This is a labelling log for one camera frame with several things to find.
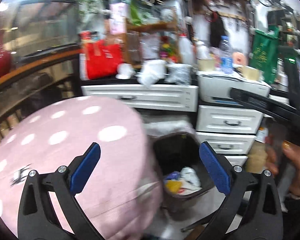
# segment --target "yellow nail polish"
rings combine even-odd
[[[288,141],[283,141],[282,148],[284,150],[290,150],[290,143]]]

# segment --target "blue gripper pad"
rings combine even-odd
[[[217,160],[215,156],[216,153],[212,151],[213,150],[203,142],[199,148],[200,159],[218,191],[228,195],[230,193],[230,177]]]
[[[70,193],[82,192],[101,155],[100,146],[96,143],[88,152],[70,178]]]

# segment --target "black sleeve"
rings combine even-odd
[[[283,213],[283,239],[300,239],[300,199],[286,198],[284,205],[288,212]]]

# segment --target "drawer handle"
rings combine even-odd
[[[230,148],[222,148],[220,144],[218,144],[218,148],[220,150],[232,150],[233,149],[233,145],[230,145]]]
[[[228,123],[227,120],[225,120],[224,123],[227,124],[227,125],[231,125],[231,126],[239,126],[241,124],[240,121],[238,121],[238,123]]]
[[[131,96],[131,97],[129,97],[129,98],[127,98],[127,97],[122,97],[122,96],[119,96],[118,97],[118,99],[120,99],[120,100],[133,100],[133,99],[136,99],[137,97],[136,96]]]

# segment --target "round table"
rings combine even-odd
[[[0,144],[0,216],[17,235],[18,207],[29,171],[54,172],[92,142],[101,158],[76,199],[105,239],[138,239],[159,207],[162,190],[139,114],[103,97],[71,98],[19,123]],[[72,232],[55,193],[62,227]]]

